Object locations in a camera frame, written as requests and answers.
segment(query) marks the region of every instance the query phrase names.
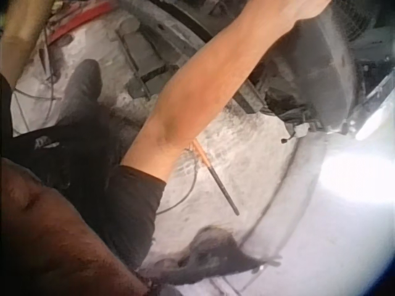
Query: person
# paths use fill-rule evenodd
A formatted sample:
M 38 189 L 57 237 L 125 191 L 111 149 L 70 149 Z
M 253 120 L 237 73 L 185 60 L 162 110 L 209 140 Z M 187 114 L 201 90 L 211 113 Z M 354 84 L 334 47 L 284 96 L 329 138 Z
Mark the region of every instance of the person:
M 53 1 L 11 2 L 0 60 L 1 256 L 7 267 L 2 275 L 40 295 L 157 293 L 133 270 L 149 250 L 155 212 L 176 160 L 269 47 L 329 1 L 248 1 L 166 84 L 115 165 L 109 160 L 106 121 L 95 111 L 100 72 L 92 60 L 70 78 L 68 106 L 55 126 L 12 137 L 12 90 Z M 16 14 L 28 16 L 27 27 Z M 86 107 L 71 107 L 81 104 Z

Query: black sleeve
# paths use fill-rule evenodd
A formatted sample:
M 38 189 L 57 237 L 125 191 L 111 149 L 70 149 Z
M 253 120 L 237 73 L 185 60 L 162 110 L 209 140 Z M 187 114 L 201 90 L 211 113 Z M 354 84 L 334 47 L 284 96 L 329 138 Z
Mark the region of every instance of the black sleeve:
M 12 138 L 12 118 L 11 118 L 11 95 L 12 91 L 7 80 L 0 73 L 0 122 L 1 122 L 1 148 Z
M 152 243 L 156 211 L 166 183 L 142 171 L 118 166 L 106 190 L 106 221 L 99 234 L 131 269 L 138 268 Z

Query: black shirt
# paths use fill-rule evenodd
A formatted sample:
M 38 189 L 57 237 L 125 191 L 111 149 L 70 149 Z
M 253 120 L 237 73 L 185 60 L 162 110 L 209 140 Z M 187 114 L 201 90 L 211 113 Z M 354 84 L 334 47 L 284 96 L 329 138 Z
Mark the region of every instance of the black shirt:
M 1 156 L 29 168 L 61 192 L 106 245 L 131 269 L 151 246 L 165 182 L 109 161 L 104 125 L 77 122 L 12 137 L 12 91 L 1 77 Z

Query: clothing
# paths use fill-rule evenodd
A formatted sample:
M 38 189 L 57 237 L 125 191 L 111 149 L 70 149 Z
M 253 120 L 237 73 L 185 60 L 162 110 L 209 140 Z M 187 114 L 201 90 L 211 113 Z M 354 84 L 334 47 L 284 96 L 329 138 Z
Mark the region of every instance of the clothing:
M 84 84 L 90 75 L 87 68 L 97 71 L 89 61 L 77 67 L 69 89 L 76 89 L 73 85 L 76 81 Z M 90 101 L 84 102 L 84 110 L 90 114 L 73 120 L 62 117 L 56 126 L 13 138 L 12 92 L 6 79 L 0 76 L 1 156 L 30 169 L 46 186 L 62 193 L 124 264 L 130 269 L 138 268 L 151 246 L 165 183 L 134 168 L 114 165 L 110 152 L 114 137 L 109 133 L 108 123 L 96 112 L 97 108 L 86 107 L 97 104 L 94 99 L 85 98 Z M 78 95 L 67 89 L 65 101 L 68 93 Z

